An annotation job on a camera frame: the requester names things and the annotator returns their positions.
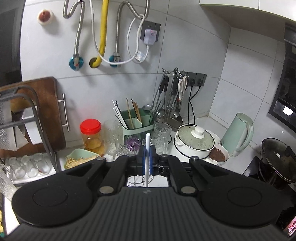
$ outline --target lid knob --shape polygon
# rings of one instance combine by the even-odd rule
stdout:
[[[194,128],[194,130],[191,131],[191,134],[195,137],[195,138],[198,138],[198,139],[202,139],[205,137],[205,129],[203,129],[202,127],[200,126],[196,126]]]

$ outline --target black power cord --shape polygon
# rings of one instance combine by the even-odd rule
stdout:
[[[193,114],[193,118],[194,118],[194,125],[195,125],[195,115],[194,115],[194,110],[193,110],[193,106],[192,106],[191,100],[193,99],[194,96],[197,95],[198,91],[200,90],[201,83],[200,83],[200,85],[198,87],[197,92],[191,97],[193,84],[194,84],[194,82],[191,83],[191,88],[190,88],[190,94],[189,94],[189,101],[188,101],[187,110],[188,110],[188,124],[189,124],[189,104],[190,104],[191,105],[192,114]]]

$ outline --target green electric kettle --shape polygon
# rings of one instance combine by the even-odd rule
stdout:
[[[243,113],[237,113],[224,134],[221,145],[234,157],[244,150],[252,140],[254,133],[253,121]]]

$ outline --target plastic jar with red lid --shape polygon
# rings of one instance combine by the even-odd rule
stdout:
[[[105,146],[101,129],[102,125],[96,119],[87,119],[80,124],[84,149],[103,156]]]

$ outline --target metal flexible hose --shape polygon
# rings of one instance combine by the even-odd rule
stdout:
[[[118,10],[117,10],[117,22],[116,22],[116,39],[115,39],[115,53],[118,53],[118,43],[119,43],[119,30],[120,30],[120,18],[121,18],[121,12],[124,5],[127,5],[130,9],[130,11],[133,13],[133,15],[138,18],[142,19],[142,16],[140,16],[137,11],[135,10],[134,6],[129,1],[123,1],[120,3]],[[150,9],[150,0],[146,0],[146,6],[145,6],[145,19],[149,15],[149,9]]]
[[[82,24],[83,24],[83,17],[84,17],[84,10],[85,10],[85,2],[83,0],[77,0],[69,14],[67,13],[68,11],[68,4],[69,4],[69,0],[65,0],[64,3],[64,9],[63,9],[63,17],[68,19],[70,17],[72,17],[73,13],[75,12],[76,7],[78,6],[78,4],[81,5],[81,11],[80,11],[80,19],[79,19],[79,25],[78,25],[78,30],[77,30],[77,34],[76,34],[76,39],[75,39],[75,46],[74,46],[74,55],[75,56],[79,56],[79,39],[80,39],[80,34],[81,34],[81,29],[82,29]]]

